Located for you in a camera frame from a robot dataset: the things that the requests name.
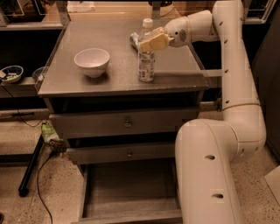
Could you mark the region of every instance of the white bottle cap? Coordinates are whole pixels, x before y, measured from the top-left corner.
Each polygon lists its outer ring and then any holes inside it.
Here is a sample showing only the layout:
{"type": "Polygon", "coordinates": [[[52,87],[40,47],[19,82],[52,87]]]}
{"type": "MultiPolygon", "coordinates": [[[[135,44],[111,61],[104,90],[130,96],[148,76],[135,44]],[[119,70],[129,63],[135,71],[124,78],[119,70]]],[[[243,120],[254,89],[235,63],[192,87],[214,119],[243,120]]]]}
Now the white bottle cap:
{"type": "Polygon", "coordinates": [[[151,18],[145,18],[143,20],[143,28],[149,29],[149,28],[152,28],[153,25],[154,25],[153,20],[151,18]]]}

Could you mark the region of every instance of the plastic bottle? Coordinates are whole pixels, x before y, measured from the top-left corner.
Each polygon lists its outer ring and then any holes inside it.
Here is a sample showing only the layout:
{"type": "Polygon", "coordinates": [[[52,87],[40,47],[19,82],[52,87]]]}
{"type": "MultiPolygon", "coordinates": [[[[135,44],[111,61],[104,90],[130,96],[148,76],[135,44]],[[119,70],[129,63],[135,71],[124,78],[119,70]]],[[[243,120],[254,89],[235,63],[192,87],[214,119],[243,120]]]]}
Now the plastic bottle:
{"type": "MultiPolygon", "coordinates": [[[[153,20],[145,18],[143,20],[143,28],[139,33],[138,44],[141,41],[149,39],[153,36],[153,20]]],[[[152,81],[154,79],[154,63],[155,52],[139,52],[138,51],[138,78],[140,81],[152,81]]]]}

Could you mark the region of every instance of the desk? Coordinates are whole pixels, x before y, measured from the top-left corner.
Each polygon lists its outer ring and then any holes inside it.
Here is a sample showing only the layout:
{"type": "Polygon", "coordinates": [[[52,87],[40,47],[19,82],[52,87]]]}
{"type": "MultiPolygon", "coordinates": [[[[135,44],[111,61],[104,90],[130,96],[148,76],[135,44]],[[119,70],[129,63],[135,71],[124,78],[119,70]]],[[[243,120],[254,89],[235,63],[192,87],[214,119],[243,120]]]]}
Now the desk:
{"type": "MultiPolygon", "coordinates": [[[[177,132],[197,117],[208,89],[188,46],[158,51],[154,81],[141,82],[137,52],[129,42],[141,26],[140,20],[70,22],[38,91],[68,156],[85,177],[93,164],[174,158],[177,132]],[[74,55],[91,47],[111,57],[108,71],[96,79],[74,64],[74,55]]],[[[178,218],[178,212],[172,215],[178,218]]]]}

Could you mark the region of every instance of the white robotic arm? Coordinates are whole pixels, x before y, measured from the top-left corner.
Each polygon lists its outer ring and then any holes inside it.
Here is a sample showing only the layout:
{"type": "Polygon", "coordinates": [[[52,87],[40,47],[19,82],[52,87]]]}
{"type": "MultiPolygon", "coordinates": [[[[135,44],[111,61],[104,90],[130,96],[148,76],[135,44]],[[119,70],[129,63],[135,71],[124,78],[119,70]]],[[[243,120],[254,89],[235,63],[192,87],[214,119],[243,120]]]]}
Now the white robotic arm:
{"type": "MultiPolygon", "coordinates": [[[[212,13],[202,11],[174,19],[158,33],[175,47],[217,38],[221,43],[223,121],[187,122],[176,139],[179,201],[185,224],[244,223],[230,162],[260,151],[266,129],[242,39],[242,23],[241,0],[217,1],[212,13]]],[[[147,43],[146,49],[167,47],[158,43],[158,37],[147,43]]]]}

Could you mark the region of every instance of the white bowl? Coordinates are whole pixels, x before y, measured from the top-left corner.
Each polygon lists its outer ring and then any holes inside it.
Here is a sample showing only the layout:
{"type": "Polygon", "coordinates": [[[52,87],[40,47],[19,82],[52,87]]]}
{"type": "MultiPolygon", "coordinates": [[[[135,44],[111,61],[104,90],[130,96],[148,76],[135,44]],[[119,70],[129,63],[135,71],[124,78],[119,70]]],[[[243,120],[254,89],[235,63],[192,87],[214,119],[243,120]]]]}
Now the white bowl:
{"type": "Polygon", "coordinates": [[[1,71],[6,74],[6,76],[1,79],[2,82],[15,83],[21,79],[24,69],[21,66],[7,66],[2,68],[1,71]]]}
{"type": "Polygon", "coordinates": [[[96,78],[105,73],[110,55],[102,49],[89,48],[78,52],[73,60],[85,75],[96,78]]]}

